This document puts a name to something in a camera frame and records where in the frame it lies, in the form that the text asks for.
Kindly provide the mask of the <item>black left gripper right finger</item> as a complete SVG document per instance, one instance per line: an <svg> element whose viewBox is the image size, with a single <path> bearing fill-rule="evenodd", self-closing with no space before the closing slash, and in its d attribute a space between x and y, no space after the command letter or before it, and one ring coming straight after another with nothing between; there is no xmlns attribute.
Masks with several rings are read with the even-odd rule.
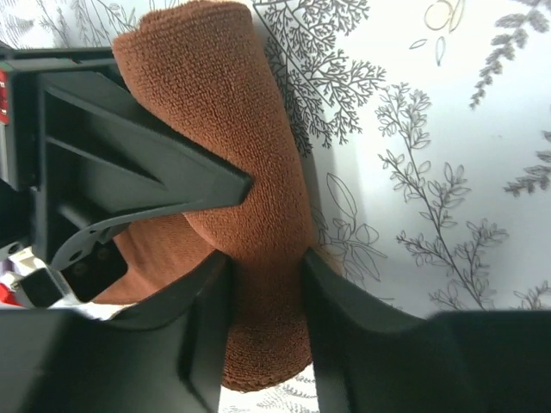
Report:
<svg viewBox="0 0 551 413"><path fill-rule="evenodd" d="M321 411L549 411L549 311L414 317L336 274L312 250L301 285Z"/></svg>

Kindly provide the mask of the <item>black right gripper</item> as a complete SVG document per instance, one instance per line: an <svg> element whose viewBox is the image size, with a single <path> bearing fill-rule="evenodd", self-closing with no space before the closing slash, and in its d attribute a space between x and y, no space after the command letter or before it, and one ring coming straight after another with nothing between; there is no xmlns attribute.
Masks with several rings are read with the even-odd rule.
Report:
<svg viewBox="0 0 551 413"><path fill-rule="evenodd" d="M14 283L25 306L110 302L127 224L237 206L251 188L126 90L107 47L1 50L1 256L30 249L46 267Z"/></svg>

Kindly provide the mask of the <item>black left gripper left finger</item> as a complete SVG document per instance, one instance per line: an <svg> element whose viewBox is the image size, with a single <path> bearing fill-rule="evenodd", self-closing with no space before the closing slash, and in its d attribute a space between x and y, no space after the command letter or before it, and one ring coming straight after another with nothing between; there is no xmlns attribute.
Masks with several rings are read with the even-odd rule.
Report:
<svg viewBox="0 0 551 413"><path fill-rule="evenodd" d="M2 311L2 411L215 412L231 290L231 261L214 252L110 320Z"/></svg>

